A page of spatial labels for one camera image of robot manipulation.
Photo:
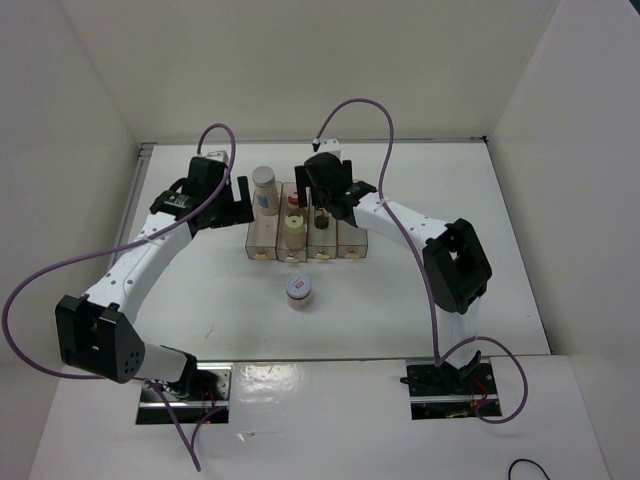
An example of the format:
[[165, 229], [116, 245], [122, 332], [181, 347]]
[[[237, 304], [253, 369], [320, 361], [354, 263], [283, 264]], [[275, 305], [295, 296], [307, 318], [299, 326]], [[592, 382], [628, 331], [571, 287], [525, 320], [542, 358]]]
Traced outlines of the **tall silver-lid blue-label spice jar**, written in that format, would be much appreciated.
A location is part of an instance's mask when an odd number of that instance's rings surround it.
[[252, 181], [261, 213], [265, 216], [276, 215], [279, 208], [279, 197], [273, 169], [268, 166], [257, 167], [252, 172]]

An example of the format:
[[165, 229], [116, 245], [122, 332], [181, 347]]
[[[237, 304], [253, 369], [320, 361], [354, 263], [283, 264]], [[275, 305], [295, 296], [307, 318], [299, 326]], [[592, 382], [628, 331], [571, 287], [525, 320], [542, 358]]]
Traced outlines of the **pink-lid spice jar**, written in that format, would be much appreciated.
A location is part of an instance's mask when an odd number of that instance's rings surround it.
[[287, 214], [296, 214], [300, 211], [299, 197], [296, 191], [292, 191], [286, 198], [286, 212]]

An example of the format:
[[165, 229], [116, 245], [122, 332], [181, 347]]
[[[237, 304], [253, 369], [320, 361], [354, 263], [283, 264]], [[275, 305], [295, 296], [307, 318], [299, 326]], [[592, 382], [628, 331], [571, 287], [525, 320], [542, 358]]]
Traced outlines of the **black-cap gold-band pepper bottle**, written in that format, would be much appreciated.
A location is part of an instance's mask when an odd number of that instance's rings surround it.
[[325, 230], [329, 228], [330, 215], [329, 212], [323, 207], [314, 208], [314, 226], [318, 230]]

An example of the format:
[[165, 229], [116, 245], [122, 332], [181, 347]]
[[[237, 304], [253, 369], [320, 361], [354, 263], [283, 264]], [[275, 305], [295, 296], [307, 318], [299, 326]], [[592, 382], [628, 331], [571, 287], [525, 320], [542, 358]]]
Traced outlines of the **yellow-lid spice jar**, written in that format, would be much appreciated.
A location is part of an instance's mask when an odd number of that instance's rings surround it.
[[288, 214], [284, 220], [284, 243], [288, 249], [302, 250], [306, 246], [305, 220], [301, 214]]

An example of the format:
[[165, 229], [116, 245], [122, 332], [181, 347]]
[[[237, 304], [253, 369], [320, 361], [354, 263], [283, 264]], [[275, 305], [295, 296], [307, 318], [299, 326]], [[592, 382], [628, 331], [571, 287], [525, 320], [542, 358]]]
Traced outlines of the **white-lid red-label spice jar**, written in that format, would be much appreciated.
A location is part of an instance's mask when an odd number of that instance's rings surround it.
[[294, 310], [304, 310], [313, 302], [311, 278], [304, 273], [288, 276], [285, 285], [288, 305]]

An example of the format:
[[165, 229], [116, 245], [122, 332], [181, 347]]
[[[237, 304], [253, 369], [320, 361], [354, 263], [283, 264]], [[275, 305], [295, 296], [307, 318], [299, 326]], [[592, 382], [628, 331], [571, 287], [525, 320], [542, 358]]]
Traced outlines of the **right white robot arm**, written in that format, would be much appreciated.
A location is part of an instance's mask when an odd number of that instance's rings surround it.
[[429, 302], [434, 362], [438, 381], [450, 393], [463, 391], [473, 380], [481, 354], [466, 362], [448, 358], [469, 344], [460, 341], [439, 353], [437, 312], [462, 316], [482, 297], [492, 268], [472, 224], [459, 218], [444, 222], [404, 207], [384, 196], [386, 157], [373, 186], [353, 178], [352, 162], [330, 152], [317, 153], [294, 168], [299, 194], [309, 192], [312, 204], [355, 228], [372, 231], [404, 246], [414, 256]]

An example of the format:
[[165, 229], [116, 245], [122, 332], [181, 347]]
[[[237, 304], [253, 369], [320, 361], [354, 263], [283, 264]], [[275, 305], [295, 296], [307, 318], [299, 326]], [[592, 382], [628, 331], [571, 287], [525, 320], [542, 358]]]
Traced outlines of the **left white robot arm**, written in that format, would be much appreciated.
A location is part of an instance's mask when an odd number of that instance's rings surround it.
[[176, 399], [199, 387], [194, 355], [141, 339], [139, 310], [171, 261], [201, 230], [254, 219], [248, 180], [233, 195], [226, 151], [190, 160], [188, 174], [152, 203], [135, 241], [111, 269], [79, 297], [64, 296], [55, 308], [62, 361], [117, 383], [156, 380]]

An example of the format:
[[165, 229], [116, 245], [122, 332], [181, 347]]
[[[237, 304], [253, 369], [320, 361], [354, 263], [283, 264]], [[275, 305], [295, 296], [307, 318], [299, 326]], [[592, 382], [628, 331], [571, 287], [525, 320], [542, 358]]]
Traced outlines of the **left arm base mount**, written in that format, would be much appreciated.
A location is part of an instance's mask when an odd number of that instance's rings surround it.
[[[227, 424], [230, 415], [233, 365], [201, 362], [198, 378], [186, 390], [155, 380], [181, 424]], [[148, 384], [141, 387], [136, 425], [167, 425], [172, 419], [161, 396]]]

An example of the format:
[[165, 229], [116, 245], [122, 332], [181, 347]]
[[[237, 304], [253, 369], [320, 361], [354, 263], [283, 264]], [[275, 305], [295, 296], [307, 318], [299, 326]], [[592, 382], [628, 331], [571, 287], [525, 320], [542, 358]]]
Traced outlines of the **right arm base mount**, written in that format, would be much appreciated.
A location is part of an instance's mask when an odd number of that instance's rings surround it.
[[445, 365], [408, 363], [399, 382], [408, 389], [413, 420], [464, 419], [480, 414], [489, 418], [502, 415], [493, 369], [480, 361], [473, 371], [457, 378], [454, 368]]

